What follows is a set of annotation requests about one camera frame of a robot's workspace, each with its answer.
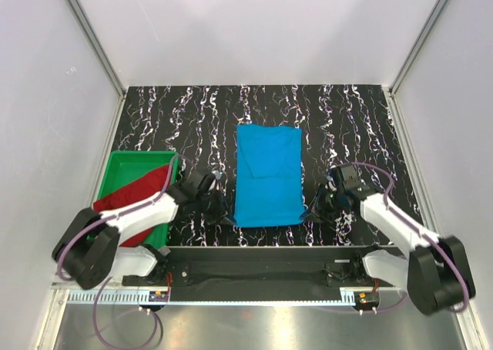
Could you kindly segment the blue t shirt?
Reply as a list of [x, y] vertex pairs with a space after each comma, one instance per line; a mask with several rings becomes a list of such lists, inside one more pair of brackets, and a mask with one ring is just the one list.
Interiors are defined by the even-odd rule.
[[234, 218], [241, 228], [300, 224], [302, 130], [290, 126], [237, 127]]

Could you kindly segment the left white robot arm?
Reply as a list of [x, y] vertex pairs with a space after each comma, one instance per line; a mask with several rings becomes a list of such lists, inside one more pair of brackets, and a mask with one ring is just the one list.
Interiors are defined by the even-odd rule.
[[218, 176], [191, 170], [183, 179], [144, 200], [115, 210], [79, 211], [52, 252], [57, 274], [84, 290], [121, 276], [140, 285], [158, 285], [171, 275], [165, 252], [124, 242], [159, 224], [202, 214], [208, 224], [236, 223], [223, 196]]

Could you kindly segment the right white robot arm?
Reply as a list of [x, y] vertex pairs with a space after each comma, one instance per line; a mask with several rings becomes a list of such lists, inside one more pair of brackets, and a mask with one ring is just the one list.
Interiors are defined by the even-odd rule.
[[369, 247], [349, 268], [354, 283], [387, 282], [405, 291], [424, 315], [465, 311], [476, 290], [463, 243], [453, 235], [442, 237], [408, 216], [390, 199], [394, 181], [389, 179], [387, 187], [379, 191], [361, 179], [359, 167], [379, 169], [361, 162], [330, 169], [301, 219], [325, 222], [342, 210], [359, 214], [383, 233], [401, 256]]

